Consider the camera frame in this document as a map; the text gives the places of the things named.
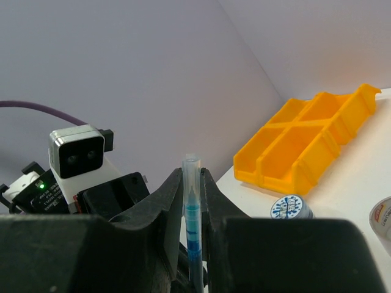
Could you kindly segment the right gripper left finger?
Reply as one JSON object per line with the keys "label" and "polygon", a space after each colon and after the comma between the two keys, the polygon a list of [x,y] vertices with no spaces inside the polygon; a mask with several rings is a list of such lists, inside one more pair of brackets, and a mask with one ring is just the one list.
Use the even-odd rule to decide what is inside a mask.
{"label": "right gripper left finger", "polygon": [[2,215],[2,292],[169,292],[177,274],[183,173],[105,220]]}

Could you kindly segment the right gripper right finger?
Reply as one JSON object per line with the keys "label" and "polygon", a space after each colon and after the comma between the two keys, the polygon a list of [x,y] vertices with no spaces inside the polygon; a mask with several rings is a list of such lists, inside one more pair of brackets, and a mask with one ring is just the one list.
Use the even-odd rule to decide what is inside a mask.
{"label": "right gripper right finger", "polygon": [[347,220],[252,218],[200,174],[210,292],[385,292],[359,229]]}

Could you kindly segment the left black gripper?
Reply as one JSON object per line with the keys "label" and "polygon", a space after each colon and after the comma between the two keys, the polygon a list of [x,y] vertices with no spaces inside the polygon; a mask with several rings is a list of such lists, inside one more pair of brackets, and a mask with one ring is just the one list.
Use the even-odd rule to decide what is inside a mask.
{"label": "left black gripper", "polygon": [[135,172],[79,192],[76,202],[79,213],[110,220],[148,195],[143,176]]}

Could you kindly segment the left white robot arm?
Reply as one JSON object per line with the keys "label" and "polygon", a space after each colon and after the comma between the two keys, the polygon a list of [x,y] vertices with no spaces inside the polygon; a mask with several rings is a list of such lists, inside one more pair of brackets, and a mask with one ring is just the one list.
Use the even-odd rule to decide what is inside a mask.
{"label": "left white robot arm", "polygon": [[[35,161],[22,170],[22,176],[7,186],[1,185],[1,203],[11,214],[68,214],[68,204],[51,170]],[[106,220],[134,206],[150,192],[144,177],[130,173],[83,190],[76,196],[76,212],[96,214]]]}

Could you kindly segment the blue pen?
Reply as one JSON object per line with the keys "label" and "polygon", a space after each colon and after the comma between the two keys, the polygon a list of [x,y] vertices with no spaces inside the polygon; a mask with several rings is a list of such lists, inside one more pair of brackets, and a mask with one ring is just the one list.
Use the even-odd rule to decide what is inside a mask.
{"label": "blue pen", "polygon": [[182,162],[182,171],[189,280],[192,292],[203,292],[200,158],[195,154],[187,154]]}

